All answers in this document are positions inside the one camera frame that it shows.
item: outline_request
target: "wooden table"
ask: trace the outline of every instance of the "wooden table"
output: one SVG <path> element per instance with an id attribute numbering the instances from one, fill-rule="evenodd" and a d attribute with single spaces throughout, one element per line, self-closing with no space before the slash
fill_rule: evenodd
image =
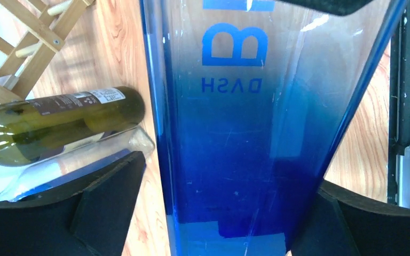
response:
<path id="1" fill-rule="evenodd" d="M 10 26 L 9 31 L 25 32 L 4 11 L 0 22 Z M 387 186 L 389 58 L 386 50 L 326 175 L 327 180 L 379 201 L 385 201 Z M 155 138 L 139 0 L 97 0 L 79 19 L 34 94 L 121 85 L 134 86 L 144 96 L 147 116 L 142 126 Z M 156 153 L 147 160 L 123 255 L 170 255 Z"/>

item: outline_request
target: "green glass bottle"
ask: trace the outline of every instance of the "green glass bottle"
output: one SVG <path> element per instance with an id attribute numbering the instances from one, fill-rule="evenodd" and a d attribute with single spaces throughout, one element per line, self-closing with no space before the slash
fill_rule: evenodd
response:
<path id="1" fill-rule="evenodd" d="M 141 95 L 129 87 L 0 105 L 0 165 L 24 166 L 138 125 Z"/>

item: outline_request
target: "blue glass bottle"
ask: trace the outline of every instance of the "blue glass bottle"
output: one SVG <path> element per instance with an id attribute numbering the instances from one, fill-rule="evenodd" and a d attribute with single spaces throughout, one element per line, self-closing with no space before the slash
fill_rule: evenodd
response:
<path id="1" fill-rule="evenodd" d="M 284 255 L 403 0 L 141 0 L 172 255 Z"/>

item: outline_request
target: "bottle label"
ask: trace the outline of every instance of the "bottle label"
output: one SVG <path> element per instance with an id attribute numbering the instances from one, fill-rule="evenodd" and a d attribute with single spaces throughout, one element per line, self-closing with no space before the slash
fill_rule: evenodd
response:
<path id="1" fill-rule="evenodd" d="M 121 91 L 115 88 L 109 88 L 27 100 L 26 102 L 36 108 L 40 115 L 46 116 L 123 99 L 125 99 L 125 95 Z"/>

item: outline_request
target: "large letter b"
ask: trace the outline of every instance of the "large letter b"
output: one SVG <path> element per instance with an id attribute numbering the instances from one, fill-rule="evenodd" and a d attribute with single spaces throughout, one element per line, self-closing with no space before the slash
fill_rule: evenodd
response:
<path id="1" fill-rule="evenodd" d="M 213 57 L 212 45 L 216 34 L 226 32 L 233 38 L 233 54 L 230 58 Z M 243 42 L 249 36 L 257 39 L 258 47 L 254 49 L 257 55 L 253 59 L 242 58 Z M 253 66 L 265 65 L 266 53 L 268 51 L 268 36 L 260 28 L 249 27 L 241 31 L 232 24 L 218 23 L 211 26 L 203 35 L 202 39 L 202 65 L 204 66 Z"/>

